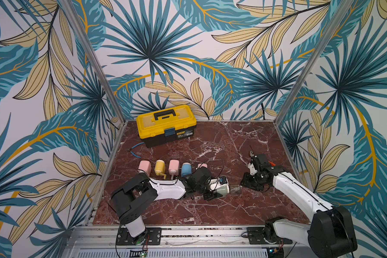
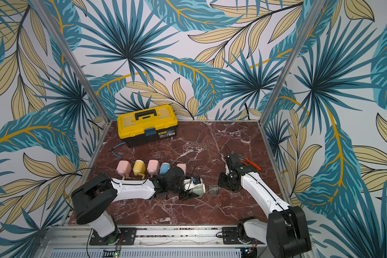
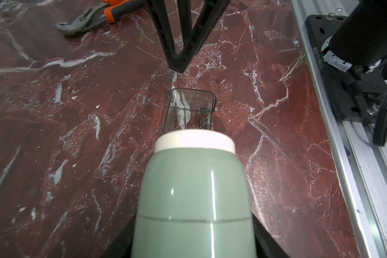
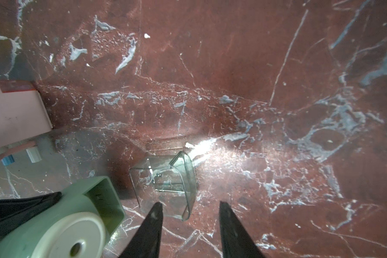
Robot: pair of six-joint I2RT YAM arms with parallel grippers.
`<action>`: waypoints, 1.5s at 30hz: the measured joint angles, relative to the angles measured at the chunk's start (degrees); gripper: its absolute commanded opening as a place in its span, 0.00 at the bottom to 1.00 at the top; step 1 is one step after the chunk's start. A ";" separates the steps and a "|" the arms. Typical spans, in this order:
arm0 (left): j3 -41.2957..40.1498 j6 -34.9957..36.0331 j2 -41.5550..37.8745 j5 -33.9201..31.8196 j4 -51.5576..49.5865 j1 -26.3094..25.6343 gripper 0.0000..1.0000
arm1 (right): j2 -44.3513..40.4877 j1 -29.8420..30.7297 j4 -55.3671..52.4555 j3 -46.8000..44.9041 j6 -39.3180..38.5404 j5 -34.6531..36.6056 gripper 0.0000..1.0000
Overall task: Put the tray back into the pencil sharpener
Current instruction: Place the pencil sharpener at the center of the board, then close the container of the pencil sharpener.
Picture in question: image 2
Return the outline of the green pencil sharpener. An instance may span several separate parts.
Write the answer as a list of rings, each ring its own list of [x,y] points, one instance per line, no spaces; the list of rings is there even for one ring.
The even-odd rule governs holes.
[[[202,198],[206,193],[205,184],[199,184],[191,190],[193,198]]]

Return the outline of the blue pencil sharpener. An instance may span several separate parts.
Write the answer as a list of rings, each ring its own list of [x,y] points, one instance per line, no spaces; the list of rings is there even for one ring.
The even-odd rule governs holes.
[[[169,169],[170,169],[170,164],[167,163],[167,162],[164,162],[160,166],[159,174],[160,175],[165,174],[165,173],[167,173],[169,171]]]

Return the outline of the yellow pencil sharpener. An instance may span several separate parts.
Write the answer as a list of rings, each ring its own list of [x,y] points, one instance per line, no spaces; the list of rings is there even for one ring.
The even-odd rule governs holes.
[[[133,174],[135,176],[141,176],[141,179],[145,179],[146,166],[143,160],[136,160],[133,166]]]

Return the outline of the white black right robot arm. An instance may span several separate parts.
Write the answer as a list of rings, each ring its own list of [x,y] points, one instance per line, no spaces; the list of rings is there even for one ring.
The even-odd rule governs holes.
[[[232,192],[246,190],[268,218],[263,223],[246,218],[236,227],[225,227],[217,234],[226,245],[263,243],[275,258],[293,258],[312,249],[304,211],[280,198],[260,177],[259,167],[232,152],[225,158],[226,172],[221,173],[218,185]]]

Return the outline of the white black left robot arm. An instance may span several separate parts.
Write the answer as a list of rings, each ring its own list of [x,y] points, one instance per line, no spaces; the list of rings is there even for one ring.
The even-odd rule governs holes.
[[[102,238],[117,231],[108,207],[123,200],[150,200],[178,194],[181,201],[201,198],[206,187],[199,176],[188,177],[180,167],[146,180],[119,180],[107,173],[97,175],[72,192],[72,202],[78,225],[89,225]]]

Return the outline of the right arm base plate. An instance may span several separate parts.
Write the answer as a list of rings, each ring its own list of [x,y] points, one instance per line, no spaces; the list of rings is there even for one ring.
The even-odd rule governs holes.
[[[244,245],[245,243],[239,238],[238,227],[222,227],[222,240],[224,245]]]

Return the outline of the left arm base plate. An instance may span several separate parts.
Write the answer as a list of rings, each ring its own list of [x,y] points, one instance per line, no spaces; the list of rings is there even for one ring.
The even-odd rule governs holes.
[[[137,229],[134,227],[119,227],[108,236],[101,237],[95,230],[91,231],[90,246],[132,246]]]

